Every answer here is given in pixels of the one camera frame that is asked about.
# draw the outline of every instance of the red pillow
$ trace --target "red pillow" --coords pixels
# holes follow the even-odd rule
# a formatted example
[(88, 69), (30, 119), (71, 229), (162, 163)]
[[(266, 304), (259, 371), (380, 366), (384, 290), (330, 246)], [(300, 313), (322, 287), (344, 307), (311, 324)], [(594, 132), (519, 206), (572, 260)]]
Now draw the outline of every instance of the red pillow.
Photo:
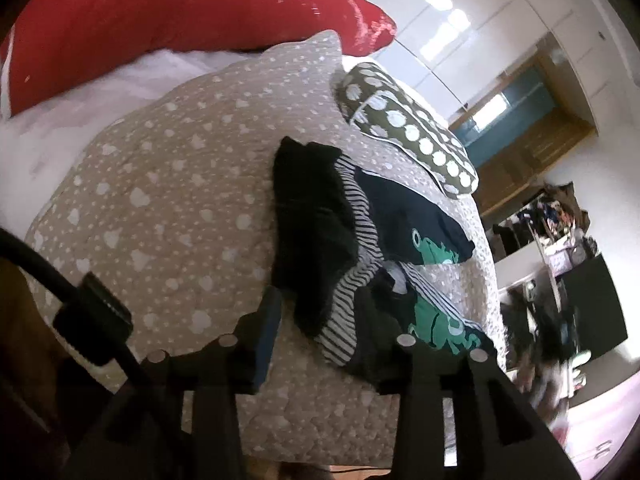
[(31, 0), (0, 44), (0, 112), (8, 118), (158, 48), (253, 50), (328, 28), (350, 56), (396, 33), (366, 0)]

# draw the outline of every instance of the black cable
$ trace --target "black cable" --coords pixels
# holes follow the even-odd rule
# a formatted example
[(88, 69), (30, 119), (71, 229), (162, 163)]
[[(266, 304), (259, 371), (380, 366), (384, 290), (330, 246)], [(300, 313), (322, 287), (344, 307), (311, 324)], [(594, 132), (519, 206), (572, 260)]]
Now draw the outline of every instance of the black cable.
[(48, 288), (62, 303), (71, 300), (76, 294), (76, 288), (47, 260), (1, 227), (0, 258), (5, 258), (15, 266), (24, 269), (45, 288)]
[(388, 467), (356, 467), (354, 469), (343, 469), (341, 471), (332, 471), (330, 469), (323, 469), (318, 467), (317, 465), (307, 464), (309, 467), (313, 469), (317, 469), (318, 471), (323, 471), (325, 473), (331, 473), (332, 475), (339, 475), (342, 473), (355, 473), (356, 471), (389, 471)]

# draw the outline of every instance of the wooden panel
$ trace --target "wooden panel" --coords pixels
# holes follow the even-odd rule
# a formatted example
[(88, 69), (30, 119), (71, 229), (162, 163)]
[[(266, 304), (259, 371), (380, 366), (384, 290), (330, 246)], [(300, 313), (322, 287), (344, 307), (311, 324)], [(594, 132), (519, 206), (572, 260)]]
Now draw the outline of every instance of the wooden panel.
[(521, 137), (478, 169), (474, 193), (485, 216), (526, 189), (595, 128), (562, 108), (554, 108)]

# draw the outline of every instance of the white bed sheet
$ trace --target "white bed sheet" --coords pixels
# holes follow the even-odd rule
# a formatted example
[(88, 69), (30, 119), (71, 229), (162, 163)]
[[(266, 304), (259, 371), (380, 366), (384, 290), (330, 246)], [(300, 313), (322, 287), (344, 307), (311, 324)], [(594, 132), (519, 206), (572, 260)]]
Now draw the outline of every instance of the white bed sheet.
[(189, 79), (257, 55), (158, 50), (0, 122), (0, 224), (24, 238), (105, 127)]

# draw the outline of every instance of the polka dot pillow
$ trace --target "polka dot pillow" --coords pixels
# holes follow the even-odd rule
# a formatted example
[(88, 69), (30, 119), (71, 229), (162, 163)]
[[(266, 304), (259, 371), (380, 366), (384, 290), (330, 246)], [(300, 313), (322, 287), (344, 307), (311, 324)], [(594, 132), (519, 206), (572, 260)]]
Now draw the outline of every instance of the polka dot pillow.
[(459, 140), (378, 65), (360, 63), (337, 89), (342, 116), (363, 134), (396, 145), (429, 172), (450, 198), (478, 188), (478, 173)]

